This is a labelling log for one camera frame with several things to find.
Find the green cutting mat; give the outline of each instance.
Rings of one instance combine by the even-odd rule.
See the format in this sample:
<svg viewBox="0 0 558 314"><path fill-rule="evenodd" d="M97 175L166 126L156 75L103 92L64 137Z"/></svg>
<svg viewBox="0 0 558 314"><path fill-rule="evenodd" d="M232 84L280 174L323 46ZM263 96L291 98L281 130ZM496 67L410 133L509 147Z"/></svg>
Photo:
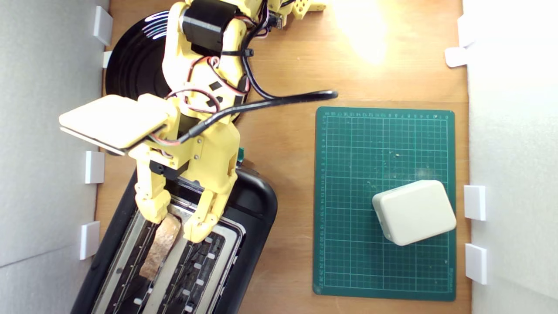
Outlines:
<svg viewBox="0 0 558 314"><path fill-rule="evenodd" d="M455 230L400 247L372 207L379 192L435 179L455 211L453 112L321 107L315 171L315 293L455 299Z"/></svg>

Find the white clip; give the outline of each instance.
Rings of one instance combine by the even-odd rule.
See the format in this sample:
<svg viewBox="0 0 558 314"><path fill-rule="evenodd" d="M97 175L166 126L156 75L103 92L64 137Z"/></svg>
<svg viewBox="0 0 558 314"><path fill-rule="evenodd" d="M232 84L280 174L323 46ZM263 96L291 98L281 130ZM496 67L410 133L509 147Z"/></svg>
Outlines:
<svg viewBox="0 0 558 314"><path fill-rule="evenodd" d="M469 15L461 15L457 19L459 47L450 47L445 50L446 64L450 68L466 65L469 61L467 47L477 39L477 29Z"/></svg>
<svg viewBox="0 0 558 314"><path fill-rule="evenodd" d="M486 221L486 188L482 185L465 185L463 187L463 198L465 205L465 217L480 221Z"/></svg>
<svg viewBox="0 0 558 314"><path fill-rule="evenodd" d="M112 50L103 52L103 69L106 69L108 67L108 62L110 60L111 55L112 55Z"/></svg>
<svg viewBox="0 0 558 314"><path fill-rule="evenodd" d="M93 25L93 36L105 46L110 46L112 38L112 16L101 6L95 7L95 24Z"/></svg>
<svg viewBox="0 0 558 314"><path fill-rule="evenodd" d="M487 250L471 243L465 244L465 275L472 280L487 284Z"/></svg>
<svg viewBox="0 0 558 314"><path fill-rule="evenodd" d="M79 259L95 255L99 249L100 222L93 221L81 226Z"/></svg>
<svg viewBox="0 0 558 314"><path fill-rule="evenodd" d="M85 184L104 182L104 157L99 151L85 152Z"/></svg>

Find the wooden table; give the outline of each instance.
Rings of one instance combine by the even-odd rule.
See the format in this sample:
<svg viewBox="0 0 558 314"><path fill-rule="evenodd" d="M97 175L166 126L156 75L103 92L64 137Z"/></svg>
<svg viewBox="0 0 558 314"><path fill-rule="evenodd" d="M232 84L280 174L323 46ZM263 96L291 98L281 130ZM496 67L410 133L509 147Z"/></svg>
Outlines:
<svg viewBox="0 0 558 314"><path fill-rule="evenodd" d="M112 0L113 44L136 21L173 0ZM339 98L251 112L238 128L247 159L269 181L278 214L240 313L471 313L465 277L462 186L469 181L468 95L464 68L449 69L444 49L458 43L460 1L332 0L288 28L255 40L260 85L276 95L336 89ZM456 115L458 263L455 302L317 296L312 292L315 111L319 106L439 108ZM96 219L103 233L134 168L107 155Z"/></svg>

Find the black cable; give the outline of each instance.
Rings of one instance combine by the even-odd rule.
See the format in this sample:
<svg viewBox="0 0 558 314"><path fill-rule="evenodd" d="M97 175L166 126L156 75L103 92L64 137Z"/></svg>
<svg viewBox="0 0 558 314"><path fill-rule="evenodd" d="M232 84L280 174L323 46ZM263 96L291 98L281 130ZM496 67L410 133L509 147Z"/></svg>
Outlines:
<svg viewBox="0 0 558 314"><path fill-rule="evenodd" d="M296 1L296 0L287 0L287 1L283 2L283 3L281 3L281 7L286 7L286 6L288 6L289 4L293 3L294 1Z"/></svg>
<svg viewBox="0 0 558 314"><path fill-rule="evenodd" d="M248 46L250 45L250 42L252 41L252 39L254 39L254 37L259 34L259 32L261 30L263 30L264 28L267 27L266 23L269 19L269 10L267 9L267 0L263 0L262 1L262 8L261 8L261 16L259 17L259 23L256 27L254 27L252 29L251 32L249 32L246 35L246 38L244 39L244 41L242 42L242 46L240 47L241 51L246 51L248 49ZM252 85L252 88L263 98L265 99L281 99L284 98L285 96L282 97L278 97L278 96L274 96L271 95L269 93L267 93L266 91L263 90L263 88L261 88L258 84L258 82L256 81L256 78L254 77L254 73L252 72L252 68L250 67L250 62L248 61L248 56L246 54L243 54L240 56L240 60L242 61L242 66L244 67L244 71L246 71L246 75L248 76L248 79L250 80L250 84ZM318 95L320 93L324 93L324 92L329 92L329 93L335 93L333 91L318 91L318 92L311 92L311 93L306 93L306 94L302 94L302 95L294 95L294 96L311 96L311 95Z"/></svg>
<svg viewBox="0 0 558 314"><path fill-rule="evenodd" d="M281 106L283 104L325 101L325 100L337 98L337 96L338 96L337 92L335 91L321 91L321 92L314 92L314 93L308 93L302 95L281 97L276 99L262 100L258 102L243 104L242 106L229 107L227 109L224 109L222 111L219 111L211 115L206 120L203 120L197 125L193 126L190 130L188 130L186 134L180 136L180 138L178 138L176 141L182 144L185 141L188 141L188 139L200 135L203 131L207 130L212 124L216 123L223 117L234 115L236 113L253 111L253 110L274 107L274 106Z"/></svg>

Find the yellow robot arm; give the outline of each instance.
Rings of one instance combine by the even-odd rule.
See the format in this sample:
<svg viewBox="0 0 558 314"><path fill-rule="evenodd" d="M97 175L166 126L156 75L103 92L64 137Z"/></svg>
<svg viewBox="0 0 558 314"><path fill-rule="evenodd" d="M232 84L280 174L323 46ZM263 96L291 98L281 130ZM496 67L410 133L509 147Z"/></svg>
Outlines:
<svg viewBox="0 0 558 314"><path fill-rule="evenodd" d="M60 116L61 129L137 162L136 203L153 223L167 214L167 179L198 182L204 191L195 213L182 222L184 237L203 241L221 218L232 188L240 137L233 125L243 111L335 98L333 91L244 104L251 83L249 40L287 15L300 19L324 9L313 0L186 0L167 22L163 74L172 93L137 101L108 95ZM274 25L267 25L271 16Z"/></svg>

